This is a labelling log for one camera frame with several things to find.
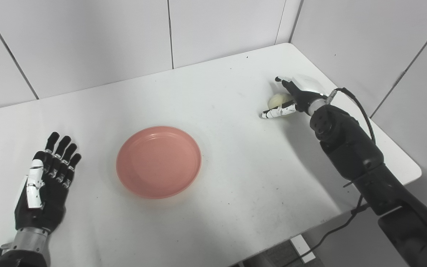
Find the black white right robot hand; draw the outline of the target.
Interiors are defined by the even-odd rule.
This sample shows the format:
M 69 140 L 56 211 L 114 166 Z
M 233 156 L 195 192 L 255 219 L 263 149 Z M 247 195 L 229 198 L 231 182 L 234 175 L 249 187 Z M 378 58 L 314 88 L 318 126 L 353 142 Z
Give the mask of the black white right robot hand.
M 327 104 L 327 96 L 322 93 L 302 90 L 292 79 L 277 76 L 275 81 L 286 88 L 291 100 L 263 111 L 260 115 L 262 119 L 285 117 L 296 112 L 312 116 L 319 108 Z

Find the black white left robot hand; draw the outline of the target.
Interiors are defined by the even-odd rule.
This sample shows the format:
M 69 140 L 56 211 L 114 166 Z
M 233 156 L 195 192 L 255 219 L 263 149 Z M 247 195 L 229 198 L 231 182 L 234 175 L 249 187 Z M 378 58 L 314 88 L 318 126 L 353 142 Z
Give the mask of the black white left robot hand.
M 66 200 L 81 155 L 70 136 L 52 132 L 44 150 L 34 155 L 14 209 L 15 229 L 52 233 L 66 214 Z

